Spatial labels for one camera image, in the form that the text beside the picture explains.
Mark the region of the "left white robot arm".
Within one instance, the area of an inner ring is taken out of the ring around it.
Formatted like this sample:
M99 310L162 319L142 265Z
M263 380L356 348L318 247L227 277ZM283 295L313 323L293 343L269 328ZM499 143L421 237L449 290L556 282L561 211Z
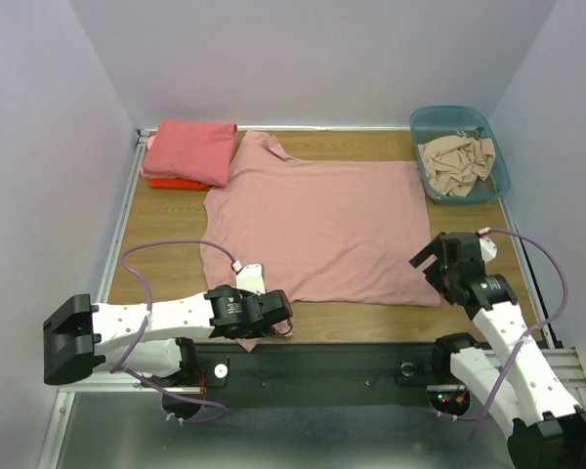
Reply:
M128 367L186 385L196 377L198 362L181 351L184 339L261 338L291 317L281 290L256 293L221 285L150 305L94 304L88 294L77 294L43 323L43 381L62 386L97 368Z

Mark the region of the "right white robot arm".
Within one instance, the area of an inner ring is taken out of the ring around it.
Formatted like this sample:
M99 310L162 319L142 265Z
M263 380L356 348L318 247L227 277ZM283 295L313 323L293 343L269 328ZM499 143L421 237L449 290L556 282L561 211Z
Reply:
M586 408L570 393L532 337L518 297L486 264L497 254L492 228L439 233L410 260L449 304L462 307L500 364L494 366L468 333L435 343L430 370L465 384L491 417L517 468L586 468Z

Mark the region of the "dusty pink t shirt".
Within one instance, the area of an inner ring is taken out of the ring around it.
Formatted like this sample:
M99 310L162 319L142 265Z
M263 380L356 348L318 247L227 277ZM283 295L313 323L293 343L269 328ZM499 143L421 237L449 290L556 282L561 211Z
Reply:
M233 283L232 260L261 264L266 287L293 303L299 341L365 340L384 320L440 305L409 263L431 238L413 161L298 159L250 131L204 207L207 285Z

